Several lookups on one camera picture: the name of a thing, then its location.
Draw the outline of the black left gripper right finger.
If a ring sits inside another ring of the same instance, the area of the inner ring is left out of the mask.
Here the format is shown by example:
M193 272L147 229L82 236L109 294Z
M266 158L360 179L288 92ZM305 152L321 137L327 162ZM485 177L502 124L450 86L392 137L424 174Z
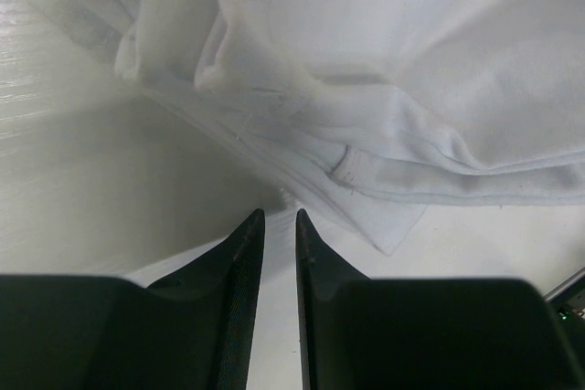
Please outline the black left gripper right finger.
M520 279L371 279L296 217L306 389L581 389L561 321Z

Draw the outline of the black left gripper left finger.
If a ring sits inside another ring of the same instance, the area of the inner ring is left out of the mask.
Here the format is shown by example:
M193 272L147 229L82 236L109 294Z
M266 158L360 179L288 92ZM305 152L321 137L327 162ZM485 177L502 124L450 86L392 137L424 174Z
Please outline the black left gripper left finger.
M265 215L152 284L4 275L4 389L242 389L248 381Z

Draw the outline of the white skirt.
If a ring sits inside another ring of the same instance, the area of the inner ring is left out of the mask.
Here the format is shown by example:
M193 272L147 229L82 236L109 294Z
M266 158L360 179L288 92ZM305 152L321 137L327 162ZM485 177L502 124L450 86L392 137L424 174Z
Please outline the white skirt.
M390 252L429 205L584 201L584 0L76 0L116 74Z

